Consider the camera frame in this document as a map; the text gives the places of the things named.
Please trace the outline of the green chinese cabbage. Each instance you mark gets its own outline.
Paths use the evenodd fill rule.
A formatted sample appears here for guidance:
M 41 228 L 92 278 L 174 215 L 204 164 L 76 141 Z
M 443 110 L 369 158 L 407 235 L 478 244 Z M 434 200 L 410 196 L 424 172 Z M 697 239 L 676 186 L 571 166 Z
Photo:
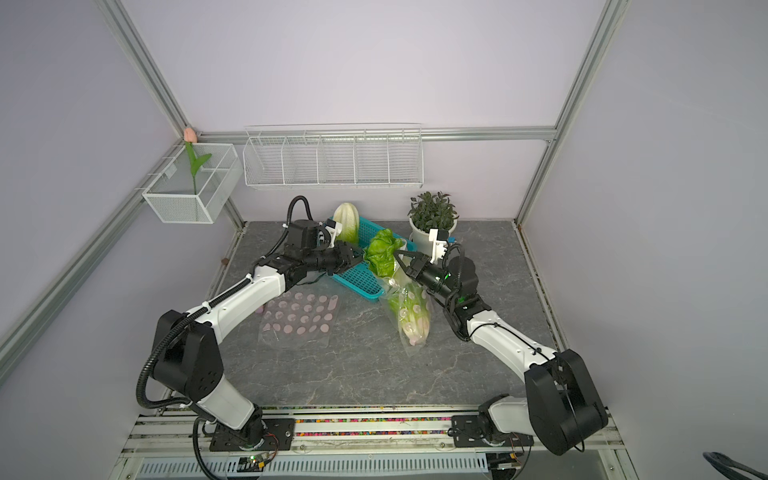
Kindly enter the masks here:
M 390 278 L 397 265 L 395 252 L 405 246 L 406 241 L 396 237 L 390 229 L 379 230 L 364 249 L 364 261 L 376 277 Z
M 408 283 L 397 290 L 387 304 L 404 341 L 413 347 L 424 345 L 431 327 L 431 307 L 423 288 L 416 283 Z

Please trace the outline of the clear pink-trim zipper bag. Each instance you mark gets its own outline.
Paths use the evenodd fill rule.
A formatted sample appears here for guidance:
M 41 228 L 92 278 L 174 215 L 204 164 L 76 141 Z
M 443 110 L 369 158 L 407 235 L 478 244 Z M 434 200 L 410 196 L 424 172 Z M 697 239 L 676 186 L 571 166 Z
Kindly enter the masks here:
M 379 279 L 379 301 L 394 325 L 405 353 L 413 356 L 427 343 L 432 305 L 426 291 L 397 267 L 391 277 Z

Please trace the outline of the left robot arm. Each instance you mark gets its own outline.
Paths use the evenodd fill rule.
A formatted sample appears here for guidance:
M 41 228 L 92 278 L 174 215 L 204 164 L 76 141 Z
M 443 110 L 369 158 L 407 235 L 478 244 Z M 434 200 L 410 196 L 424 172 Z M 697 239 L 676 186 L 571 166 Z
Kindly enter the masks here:
M 332 219 L 288 217 L 279 239 L 242 280 L 193 309 L 164 313 L 136 383 L 137 404 L 189 407 L 245 446 L 259 446 L 267 435 L 262 410 L 226 379 L 219 346 L 258 308 L 308 274 L 334 276 L 361 264 L 362 249 L 340 239 L 342 231 Z

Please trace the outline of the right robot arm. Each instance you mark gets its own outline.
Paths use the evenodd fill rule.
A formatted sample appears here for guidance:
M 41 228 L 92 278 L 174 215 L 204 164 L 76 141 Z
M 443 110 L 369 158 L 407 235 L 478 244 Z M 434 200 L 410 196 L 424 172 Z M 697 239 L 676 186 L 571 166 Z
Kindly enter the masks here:
M 534 436 L 555 455 L 585 446 L 608 425 L 608 413 L 583 358 L 557 351 L 502 320 L 478 293 L 472 260 L 463 254 L 431 260 L 399 251 L 399 270 L 443 309 L 454 334 L 485 348 L 523 380 L 525 397 L 498 395 L 478 408 L 475 434 L 499 443 L 511 434 Z

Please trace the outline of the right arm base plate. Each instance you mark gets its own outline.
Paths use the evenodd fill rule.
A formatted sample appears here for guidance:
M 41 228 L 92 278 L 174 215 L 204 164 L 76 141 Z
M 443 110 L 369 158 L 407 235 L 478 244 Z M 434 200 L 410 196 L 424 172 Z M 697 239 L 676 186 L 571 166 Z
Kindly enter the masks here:
M 450 419 L 448 435 L 453 440 L 454 446 L 459 448 L 526 448 L 534 444 L 534 438 L 531 435 L 499 432 L 479 413 L 453 415 Z

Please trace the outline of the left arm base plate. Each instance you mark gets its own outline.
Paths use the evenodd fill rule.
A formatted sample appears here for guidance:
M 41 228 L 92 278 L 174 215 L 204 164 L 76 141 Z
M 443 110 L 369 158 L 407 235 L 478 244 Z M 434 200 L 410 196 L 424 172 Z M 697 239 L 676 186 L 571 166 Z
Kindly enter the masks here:
M 209 443 L 212 452 L 285 451 L 291 448 L 296 422 L 288 417 L 260 418 L 243 429 L 218 424 Z

